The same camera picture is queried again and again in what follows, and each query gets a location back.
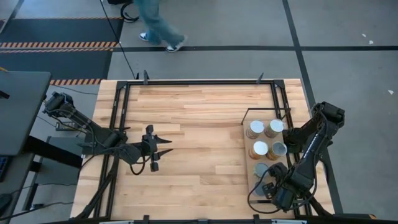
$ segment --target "jeans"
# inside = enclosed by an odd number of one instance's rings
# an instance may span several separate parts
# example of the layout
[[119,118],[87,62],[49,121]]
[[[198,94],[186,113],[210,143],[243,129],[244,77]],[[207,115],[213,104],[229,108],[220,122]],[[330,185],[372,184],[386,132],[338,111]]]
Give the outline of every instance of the jeans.
[[173,29],[159,15],[160,0],[135,0],[139,6],[139,16],[144,20],[148,30],[146,36],[152,44],[160,44],[165,40],[170,46],[175,47],[184,40],[184,36]]

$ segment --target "desk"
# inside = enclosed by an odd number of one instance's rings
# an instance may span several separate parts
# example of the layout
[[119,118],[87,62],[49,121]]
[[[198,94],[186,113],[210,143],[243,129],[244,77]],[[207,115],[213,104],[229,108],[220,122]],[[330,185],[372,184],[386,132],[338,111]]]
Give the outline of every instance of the desk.
[[[50,79],[49,72],[0,72],[0,90],[9,95],[0,98],[0,156],[12,157],[5,178],[0,182],[0,194],[22,188],[28,172],[40,170],[40,163],[33,161],[35,155],[76,168],[81,166],[80,156],[29,135]],[[13,193],[2,217],[12,215],[19,195],[20,191]]]
[[[310,119],[299,79],[284,80],[295,127]],[[103,81],[93,121],[109,127],[117,81]],[[279,104],[282,97],[278,92]],[[119,124],[124,94],[119,99]],[[248,108],[274,107],[271,88],[264,85],[134,85],[129,92],[125,127],[128,142],[138,142],[148,124],[174,148],[139,175],[119,163],[112,220],[252,219],[241,120]],[[252,116],[264,116],[257,112]],[[79,214],[98,187],[103,158],[95,157],[80,173],[71,217]],[[317,200],[333,213],[322,165],[317,166]],[[274,210],[273,205],[267,210]],[[104,215],[104,203],[101,209]],[[293,218],[293,212],[260,214],[261,218]]]

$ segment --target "floor mat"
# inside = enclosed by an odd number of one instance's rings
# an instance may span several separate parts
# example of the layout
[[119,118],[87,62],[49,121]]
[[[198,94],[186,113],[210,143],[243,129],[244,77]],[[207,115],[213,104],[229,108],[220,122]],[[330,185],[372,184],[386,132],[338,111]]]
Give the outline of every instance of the floor mat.
[[111,57],[112,49],[0,50],[0,67],[50,72],[58,85],[98,84],[108,75]]
[[[120,37],[123,20],[110,21]],[[115,41],[107,19],[13,19],[0,34],[2,43],[79,42],[80,46],[81,42]]]

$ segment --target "person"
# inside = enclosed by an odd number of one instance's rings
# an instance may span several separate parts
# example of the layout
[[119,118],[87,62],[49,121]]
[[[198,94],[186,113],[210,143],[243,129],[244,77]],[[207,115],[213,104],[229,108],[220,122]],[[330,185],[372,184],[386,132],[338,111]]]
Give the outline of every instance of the person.
[[176,52],[183,47],[188,37],[179,34],[159,15],[160,0],[135,0],[139,6],[140,18],[144,20],[148,28],[147,32],[139,34],[139,38],[151,44],[159,45],[165,40],[169,46],[168,52]]

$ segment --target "orange and black striped tape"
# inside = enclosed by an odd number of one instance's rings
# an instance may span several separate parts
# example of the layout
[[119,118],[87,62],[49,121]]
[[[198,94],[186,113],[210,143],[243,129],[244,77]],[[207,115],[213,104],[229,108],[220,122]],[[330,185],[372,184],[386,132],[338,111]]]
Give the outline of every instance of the orange and black striped tape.
[[69,80],[51,80],[50,85],[98,85],[102,78],[77,78]]
[[0,54],[7,53],[47,53],[47,52],[89,52],[89,51],[113,51],[110,48],[102,49],[48,49],[48,50],[0,50]]
[[0,48],[93,48],[93,47],[115,47],[117,42],[3,42]]
[[[25,17],[13,19],[107,19],[106,17]],[[123,17],[109,17],[109,19],[123,19]]]

